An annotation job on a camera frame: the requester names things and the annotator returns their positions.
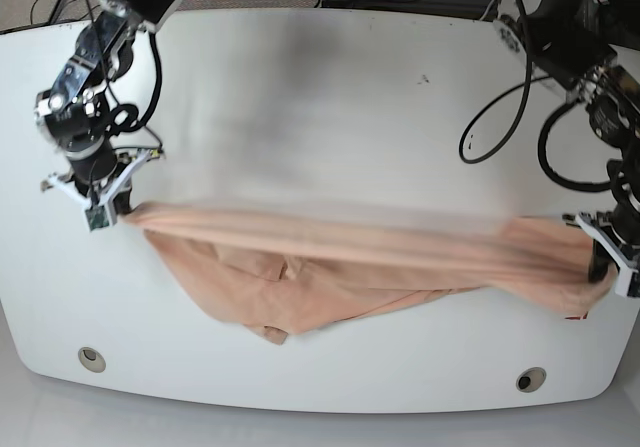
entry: white table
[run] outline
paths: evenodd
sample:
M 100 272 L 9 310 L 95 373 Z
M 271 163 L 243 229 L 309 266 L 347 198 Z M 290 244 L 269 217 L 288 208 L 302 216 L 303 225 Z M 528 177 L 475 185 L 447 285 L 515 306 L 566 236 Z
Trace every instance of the white table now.
M 335 324 L 281 347 L 208 318 L 140 232 L 119 225 L 88 234 L 68 198 L 38 190 L 65 163 L 36 131 L 34 97 L 51 85 L 81 28 L 0 37 L 0 299 L 29 369 L 158 397 L 325 412 L 545 404 L 593 397 L 609 385 L 639 307 L 614 295 L 588 320 L 568 321 L 487 289 Z M 476 167 L 457 159 L 468 120 L 524 75 L 489 24 L 379 12 L 201 11 L 173 16 L 158 42 L 165 82 L 152 126 L 168 156 L 134 178 L 136 202 L 446 230 L 613 205 L 608 194 L 562 190 L 538 168 L 537 134 L 560 103 L 542 86 L 503 152 Z M 144 108 L 152 59 L 144 38 L 135 47 L 116 90 Z M 638 54 L 621 51 L 621 60 L 640 74 Z M 479 126 L 471 155 L 504 132 L 518 100 Z M 552 136 L 552 163 L 579 180 L 603 178 L 614 155 L 582 112 Z M 105 372 L 81 366 L 83 346 L 104 355 Z M 518 375 L 536 366 L 547 371 L 543 388 L 518 392 Z

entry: fabric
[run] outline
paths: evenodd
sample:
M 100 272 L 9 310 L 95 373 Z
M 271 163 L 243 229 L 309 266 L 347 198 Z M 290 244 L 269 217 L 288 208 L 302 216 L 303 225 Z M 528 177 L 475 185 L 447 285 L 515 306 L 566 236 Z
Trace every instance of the fabric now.
M 514 219 L 494 236 L 447 235 L 146 203 L 125 220 L 204 312 L 277 344 L 488 286 L 581 316 L 615 275 L 589 284 L 591 239 L 541 219 Z

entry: circular hole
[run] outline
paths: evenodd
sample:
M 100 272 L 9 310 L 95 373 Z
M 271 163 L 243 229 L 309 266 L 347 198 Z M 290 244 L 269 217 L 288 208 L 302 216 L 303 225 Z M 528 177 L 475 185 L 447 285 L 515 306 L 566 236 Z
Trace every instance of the circular hole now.
M 107 363 L 100 352 L 90 347 L 83 347 L 78 351 L 78 360 L 85 369 L 96 374 L 104 372 L 104 369 L 107 368 Z
M 530 394 L 542 387 L 542 384 L 544 384 L 546 379 L 547 373 L 545 370 L 541 367 L 534 367 L 518 376 L 518 380 L 516 380 L 516 388 L 520 392 Z

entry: peach cloth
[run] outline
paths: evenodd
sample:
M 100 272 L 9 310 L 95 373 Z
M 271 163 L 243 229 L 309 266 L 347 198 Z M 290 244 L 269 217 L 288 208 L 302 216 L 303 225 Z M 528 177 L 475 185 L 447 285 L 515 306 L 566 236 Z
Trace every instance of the peach cloth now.
M 125 220 L 204 312 L 277 344 L 487 286 L 583 315 L 615 276 L 589 284 L 591 239 L 541 219 L 514 219 L 493 236 L 447 235 L 145 203 Z

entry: metal grommet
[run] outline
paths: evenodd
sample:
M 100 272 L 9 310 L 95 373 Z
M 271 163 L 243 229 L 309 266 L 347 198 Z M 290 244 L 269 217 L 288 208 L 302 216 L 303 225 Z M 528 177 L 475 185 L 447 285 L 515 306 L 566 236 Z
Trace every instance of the metal grommet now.
M 522 373 L 516 380 L 516 389 L 525 394 L 535 392 L 547 379 L 547 373 L 542 367 L 534 367 Z
M 78 359 L 85 369 L 95 372 L 96 374 L 104 372 L 104 369 L 107 368 L 104 357 L 100 355 L 100 352 L 91 347 L 82 347 L 78 351 Z

